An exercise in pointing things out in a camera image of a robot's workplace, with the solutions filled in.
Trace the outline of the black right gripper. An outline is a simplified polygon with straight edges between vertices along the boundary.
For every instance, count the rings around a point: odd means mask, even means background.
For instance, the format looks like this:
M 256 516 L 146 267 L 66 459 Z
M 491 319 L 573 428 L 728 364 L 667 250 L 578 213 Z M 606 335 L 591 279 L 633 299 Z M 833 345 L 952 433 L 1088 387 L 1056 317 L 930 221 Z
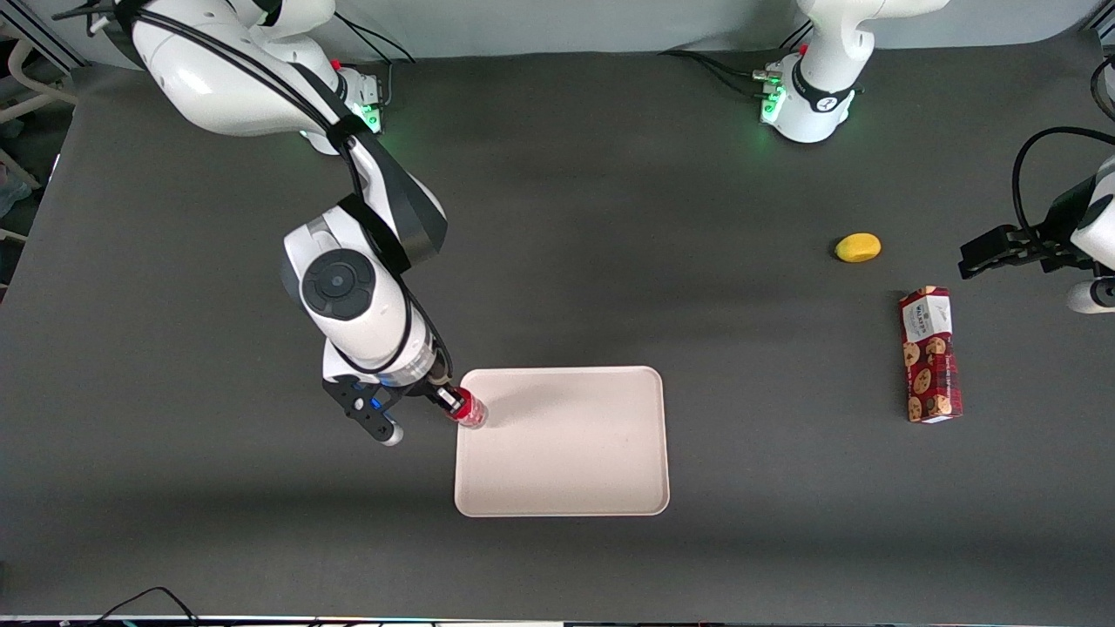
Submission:
M 421 377 L 421 380 L 403 390 L 403 396 L 408 398 L 426 398 L 434 402 L 448 417 L 457 417 L 463 407 L 463 396 L 450 382 L 432 380 L 429 375 Z

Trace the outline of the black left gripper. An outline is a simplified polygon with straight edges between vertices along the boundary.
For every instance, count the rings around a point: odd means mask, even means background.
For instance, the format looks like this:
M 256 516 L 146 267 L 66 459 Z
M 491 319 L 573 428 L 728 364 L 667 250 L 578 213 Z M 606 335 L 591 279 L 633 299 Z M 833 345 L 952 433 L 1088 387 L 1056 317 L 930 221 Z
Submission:
M 1043 262 L 1044 273 L 1076 267 L 1099 273 L 1101 264 L 1090 253 L 1085 253 L 1072 242 L 1072 234 L 1088 229 L 1101 215 L 1101 206 L 1095 204 L 1094 191 L 1098 179 L 1090 176 L 1055 199 L 1040 223 L 1035 223 L 1020 211 L 1019 222 L 1031 239 L 1031 250 Z M 993 226 L 988 232 L 960 245 L 961 259 L 958 270 L 961 279 L 970 280 L 976 274 L 1007 266 L 1024 264 L 1024 232 L 1015 226 Z

